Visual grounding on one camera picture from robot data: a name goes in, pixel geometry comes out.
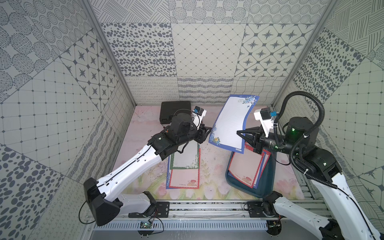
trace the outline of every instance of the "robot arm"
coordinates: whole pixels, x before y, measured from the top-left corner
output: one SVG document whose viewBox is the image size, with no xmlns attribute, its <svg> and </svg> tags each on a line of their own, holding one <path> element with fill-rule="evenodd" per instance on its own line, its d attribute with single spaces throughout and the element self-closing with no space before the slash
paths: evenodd
<svg viewBox="0 0 384 240">
<path fill-rule="evenodd" d="M 121 192 L 146 170 L 179 151 L 179 146 L 185 147 L 192 140 L 203 143 L 211 131 L 210 127 L 202 124 L 206 112 L 195 107 L 191 115 L 175 115 L 170 126 L 155 134 L 147 145 L 115 171 L 98 180 L 90 178 L 85 181 L 86 202 L 98 226 L 107 224 L 119 214 L 138 212 L 152 215 L 156 201 L 149 192 L 139 195 Z"/>
<path fill-rule="evenodd" d="M 285 136 L 277 134 L 278 119 L 282 116 L 289 98 L 302 95 L 313 100 L 319 108 L 319 118 L 312 123 L 308 118 L 294 117 L 288 122 Z M 380 233 L 368 220 L 349 189 L 342 169 L 335 157 L 327 150 L 316 147 L 316 137 L 325 112 L 323 105 L 311 94 L 296 91 L 283 101 L 279 114 L 271 114 L 269 108 L 255 112 L 262 125 L 238 131 L 254 152 L 261 153 L 263 147 L 289 155 L 293 167 L 303 173 L 318 188 L 335 216 L 335 220 L 318 216 L 303 209 L 280 193 L 273 192 L 264 199 L 264 212 L 285 216 L 304 227 L 319 239 L 380 239 Z M 268 136 L 273 127 L 273 136 Z"/>
</svg>

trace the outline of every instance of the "patterned wallpaper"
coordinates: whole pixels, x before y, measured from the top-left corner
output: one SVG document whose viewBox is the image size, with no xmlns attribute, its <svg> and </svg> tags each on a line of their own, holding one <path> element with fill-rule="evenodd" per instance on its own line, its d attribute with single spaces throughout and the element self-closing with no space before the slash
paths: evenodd
<svg viewBox="0 0 384 240">
<path fill-rule="evenodd" d="M 214 105 L 223 104 L 231 93 L 257 94 L 259 104 L 271 104 L 328 4 L 90 2 L 138 104 L 187 99 Z"/>
<path fill-rule="evenodd" d="M 1 1 L 1 239 L 79 234 L 134 110 L 104 48 L 77 0 Z"/>
<path fill-rule="evenodd" d="M 297 90 L 320 99 L 326 115 L 316 143 L 336 157 L 354 196 L 380 232 L 384 231 L 384 25 L 379 20 L 383 14 L 383 0 L 339 1 L 276 103 L 280 109 L 284 97 Z M 314 122 L 318 110 L 295 96 L 282 123 L 293 116 Z"/>
</svg>

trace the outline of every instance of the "pink table surface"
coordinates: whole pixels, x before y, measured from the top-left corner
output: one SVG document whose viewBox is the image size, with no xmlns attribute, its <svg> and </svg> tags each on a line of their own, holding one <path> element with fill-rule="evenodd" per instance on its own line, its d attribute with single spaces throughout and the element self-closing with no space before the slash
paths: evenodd
<svg viewBox="0 0 384 240">
<path fill-rule="evenodd" d="M 207 115 L 203 119 L 206 126 L 212 126 L 222 107 L 205 106 Z M 159 122 L 160 106 L 136 106 L 127 133 L 123 140 L 114 169 L 134 156 L 154 134 L 163 130 Z M 247 119 L 246 127 L 259 126 L 253 114 Z M 199 189 L 166 189 L 167 161 L 150 168 L 124 191 L 126 194 L 139 194 L 149 191 L 158 200 L 248 200 L 255 199 L 240 190 L 229 186 L 225 180 L 231 152 L 218 148 L 208 141 L 200 144 L 200 187 Z M 288 158 L 279 159 L 287 163 Z M 291 166 L 276 164 L 273 190 L 288 199 L 304 199 L 299 183 Z"/>
</svg>

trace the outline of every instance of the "stationery paper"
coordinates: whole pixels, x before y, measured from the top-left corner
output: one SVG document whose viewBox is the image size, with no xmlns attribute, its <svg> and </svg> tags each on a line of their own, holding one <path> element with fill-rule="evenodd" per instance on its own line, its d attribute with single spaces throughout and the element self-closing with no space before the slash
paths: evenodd
<svg viewBox="0 0 384 240">
<path fill-rule="evenodd" d="M 198 189 L 199 188 L 200 169 L 171 169 L 170 162 L 171 162 L 171 156 L 168 157 L 166 189 L 174 189 L 174 188 Z"/>
<path fill-rule="evenodd" d="M 258 96 L 231 94 L 221 109 L 209 136 L 209 143 L 232 152 L 244 153 L 244 139 L 237 135 L 245 130 L 249 113 Z"/>
<path fill-rule="evenodd" d="M 243 155 L 233 153 L 228 175 L 251 188 L 257 188 L 271 153 L 263 149 L 262 154 L 253 152 L 253 148 L 245 144 Z"/>
<path fill-rule="evenodd" d="M 179 152 L 171 154 L 170 169 L 198 169 L 199 155 L 199 144 L 196 141 L 190 141 L 182 154 Z"/>
</svg>

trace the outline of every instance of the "black box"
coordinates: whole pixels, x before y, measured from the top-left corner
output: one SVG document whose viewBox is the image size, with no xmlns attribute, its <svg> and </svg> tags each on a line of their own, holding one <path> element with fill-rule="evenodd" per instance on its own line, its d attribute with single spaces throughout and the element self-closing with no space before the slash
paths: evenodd
<svg viewBox="0 0 384 240">
<path fill-rule="evenodd" d="M 161 124 L 170 124 L 173 115 L 177 113 L 187 113 L 191 114 L 191 111 L 180 110 L 180 109 L 191 109 L 190 101 L 169 101 L 162 102 L 160 109 L 160 123 Z"/>
</svg>

